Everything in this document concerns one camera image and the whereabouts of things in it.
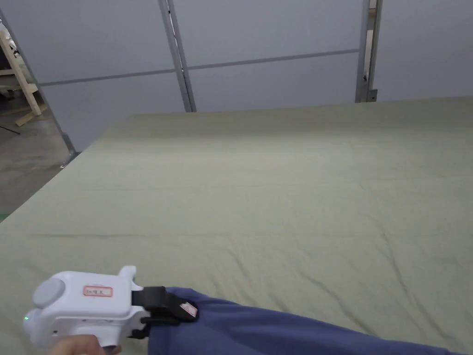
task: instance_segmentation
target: hand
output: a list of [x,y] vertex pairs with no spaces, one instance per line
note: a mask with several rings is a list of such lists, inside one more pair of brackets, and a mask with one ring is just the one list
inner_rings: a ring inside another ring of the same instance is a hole
[[[117,346],[113,355],[121,352]],[[49,352],[49,355],[106,355],[94,335],[73,335],[61,339]]]

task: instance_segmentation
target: white wall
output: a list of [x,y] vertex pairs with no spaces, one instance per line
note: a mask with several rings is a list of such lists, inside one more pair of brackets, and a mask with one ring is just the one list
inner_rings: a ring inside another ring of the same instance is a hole
[[473,95],[473,1],[384,0],[378,101]]
[[185,110],[158,0],[15,0],[0,9],[77,151],[130,114]]
[[197,111],[355,102],[367,1],[173,3]]

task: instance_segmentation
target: concrete floor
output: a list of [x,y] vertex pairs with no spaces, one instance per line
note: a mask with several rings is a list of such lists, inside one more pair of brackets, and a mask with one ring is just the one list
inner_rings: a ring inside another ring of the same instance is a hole
[[23,98],[0,101],[0,221],[15,211],[60,170],[68,150],[56,128],[51,111],[17,127],[14,122],[29,111]]

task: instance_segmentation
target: metal frame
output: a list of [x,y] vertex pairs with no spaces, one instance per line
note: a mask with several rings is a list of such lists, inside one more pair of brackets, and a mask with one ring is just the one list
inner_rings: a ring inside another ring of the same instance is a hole
[[[159,0],[160,1],[160,6],[162,8],[162,13],[164,15],[165,11],[163,10],[164,4],[162,2],[166,1],[168,8],[169,8],[169,13],[172,18],[172,24],[171,21],[168,21],[165,19],[165,24],[168,28],[166,28],[167,32],[172,32],[174,28],[174,36],[169,39],[170,41],[170,46],[171,42],[175,42],[177,44],[177,55],[179,56],[180,64],[182,65],[183,68],[183,76],[184,80],[179,81],[179,84],[181,86],[181,91],[184,93],[187,93],[187,96],[190,101],[191,105],[191,110],[192,112],[197,112],[196,104],[195,104],[195,99],[192,91],[192,84],[189,76],[189,66],[187,65],[187,61],[185,58],[185,53],[184,53],[184,47],[182,43],[182,37],[179,31],[179,24],[177,21],[177,16],[175,12],[175,6],[174,6],[174,1],[173,0]],[[369,21],[369,0],[363,0],[363,9],[362,9],[362,15],[361,15],[361,29],[360,29],[360,45],[359,45],[359,57],[358,57],[358,71],[357,71],[357,82],[355,86],[355,102],[361,102],[363,98],[366,98],[366,92],[364,90],[364,81],[363,81],[363,76],[364,76],[364,65],[365,65],[365,54],[366,54],[366,37],[368,33],[368,21]],[[347,52],[351,53],[353,50],[347,50],[347,51],[340,51],[341,53]],[[248,62],[271,62],[275,60],[284,60],[284,59],[289,59],[285,57],[281,58],[270,58],[270,59],[263,59],[263,60],[256,60],[256,61],[248,61]],[[240,64],[248,64],[248,63],[223,63],[223,65],[240,65]]]
[[69,151],[69,157],[64,161],[63,165],[61,166],[61,167],[63,167],[65,165],[69,164],[76,156],[79,155],[79,153],[76,151],[74,145],[70,141],[69,136],[65,132],[63,132],[63,130],[61,129],[61,126],[59,126],[59,123],[58,123],[56,117],[54,116],[53,109],[49,105],[49,103],[46,99],[46,96],[43,94],[43,91],[41,90],[40,85],[38,85],[38,80],[36,80],[32,70],[31,70],[31,67],[28,64],[28,59],[25,57],[24,52],[21,50],[20,43],[16,40],[16,37],[15,37],[15,34],[13,33],[13,30],[8,25],[8,19],[5,18],[5,16],[3,15],[3,12],[2,12],[1,9],[0,9],[0,17],[2,19],[2,22],[5,24],[6,28],[8,29],[8,32],[10,32],[11,38],[13,38],[13,41],[15,41],[17,49],[21,53],[21,57],[23,58],[23,61],[25,62],[25,66],[28,69],[28,71],[30,72],[31,77],[33,78],[33,80],[35,81],[35,83],[38,87],[38,91],[41,94],[41,98],[43,99],[44,103],[49,107],[49,110],[51,111],[51,117],[53,118],[53,122],[56,125],[56,128],[58,129],[59,133],[61,134],[62,140],[64,141],[64,144],[66,145],[66,147]]
[[159,9],[161,10],[161,15],[163,17],[164,27],[166,29],[167,41],[169,43],[169,49],[171,51],[171,56],[173,58],[174,67],[176,71],[177,81],[179,83],[179,88],[181,90],[182,100],[184,102],[184,108],[186,112],[193,111],[193,105],[191,101],[191,95],[189,93],[188,84],[183,73],[183,62],[182,55],[179,53],[177,42],[177,34],[175,35],[175,30],[173,30],[173,23],[171,23],[171,18],[169,17],[169,4],[167,0],[158,0]]
[[192,84],[191,84],[191,78],[189,76],[189,67],[187,66],[187,61],[185,59],[185,54],[184,54],[184,47],[182,44],[182,37],[181,37],[181,32],[179,31],[179,25],[177,23],[177,17],[176,17],[176,11],[174,7],[174,2],[173,0],[164,0],[167,1],[169,5],[169,11],[171,18],[173,20],[172,26],[174,27],[174,34],[175,34],[175,43],[177,44],[177,51],[180,56],[180,61],[182,64],[182,72],[184,75],[184,84],[185,88],[187,90],[187,94],[189,96],[189,101],[191,104],[191,110],[192,112],[197,112],[197,108],[195,106],[195,99],[194,99],[194,94],[192,92]]
[[329,51],[329,52],[318,52],[318,53],[285,55],[285,56],[273,57],[273,58],[248,59],[248,60],[236,61],[236,62],[225,62],[225,63],[213,63],[213,64],[192,65],[192,66],[189,67],[189,69],[190,69],[190,70],[194,70],[194,69],[208,69],[208,68],[234,67],[234,66],[237,66],[237,65],[257,64],[257,63],[271,63],[271,62],[283,62],[283,61],[291,61],[291,60],[294,60],[294,59],[327,57],[327,56],[331,56],[331,55],[348,54],[348,53],[358,53],[358,49],[344,49],[344,50],[340,50],[340,51]]
[[369,71],[368,71],[368,91],[366,93],[368,98],[369,98],[370,92],[373,90],[373,82],[375,80],[376,53],[378,49],[379,28],[380,28],[379,25],[381,23],[382,9],[383,9],[383,0],[377,0],[375,24],[373,27],[373,42],[371,45],[371,55],[370,55]]
[[362,99],[366,98],[366,92],[364,91],[364,69],[365,69],[365,55],[366,55],[366,37],[368,34],[368,21],[369,21],[369,0],[363,0],[363,11],[361,14],[361,33],[358,53],[358,73],[356,82],[355,102],[361,102]]

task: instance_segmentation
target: wooden frame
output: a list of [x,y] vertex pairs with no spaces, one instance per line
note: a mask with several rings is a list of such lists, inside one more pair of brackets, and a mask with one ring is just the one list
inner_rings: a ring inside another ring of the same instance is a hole
[[23,72],[21,71],[21,68],[15,58],[15,55],[13,54],[13,51],[10,48],[10,44],[7,41],[5,32],[3,31],[0,31],[0,46],[3,52],[5,53],[5,56],[8,59],[8,63],[10,63],[11,67],[11,69],[0,70],[0,76],[12,74],[15,75],[19,86],[25,94],[26,100],[28,101],[31,110],[33,111],[33,114],[35,116],[39,116],[41,114],[41,110],[38,106],[38,103],[36,102],[35,97],[33,96],[33,93],[38,91],[38,87],[36,86],[36,84],[28,84],[28,82],[26,81],[26,78],[23,75]]

